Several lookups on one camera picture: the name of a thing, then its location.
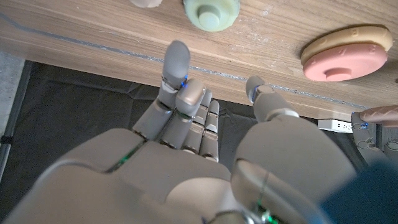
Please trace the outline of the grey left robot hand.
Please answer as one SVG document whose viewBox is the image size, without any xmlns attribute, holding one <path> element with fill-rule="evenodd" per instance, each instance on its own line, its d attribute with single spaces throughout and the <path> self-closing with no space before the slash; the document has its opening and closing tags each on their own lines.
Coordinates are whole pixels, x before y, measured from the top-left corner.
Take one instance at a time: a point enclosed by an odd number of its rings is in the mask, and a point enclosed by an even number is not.
<svg viewBox="0 0 398 224">
<path fill-rule="evenodd" d="M 397 106 L 371 108 L 362 112 L 353 112 L 351 127 L 356 147 L 364 160 L 370 164 L 376 160 L 390 159 L 397 162 L 397 138 L 386 142 L 379 149 L 368 130 L 369 123 L 382 124 L 387 128 L 397 127 Z"/>
</svg>

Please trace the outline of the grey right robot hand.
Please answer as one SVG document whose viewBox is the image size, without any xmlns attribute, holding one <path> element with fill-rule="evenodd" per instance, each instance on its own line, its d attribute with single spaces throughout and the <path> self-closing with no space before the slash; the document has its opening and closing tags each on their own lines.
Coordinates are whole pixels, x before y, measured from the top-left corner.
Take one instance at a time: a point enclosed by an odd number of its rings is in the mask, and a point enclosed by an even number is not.
<svg viewBox="0 0 398 224">
<path fill-rule="evenodd" d="M 218 158 L 219 105 L 167 48 L 159 94 L 131 130 L 115 128 L 55 161 L 6 223 L 330 223 L 321 202 L 356 176 L 347 156 L 264 81 L 246 93 L 257 123 L 232 169 Z"/>
</svg>

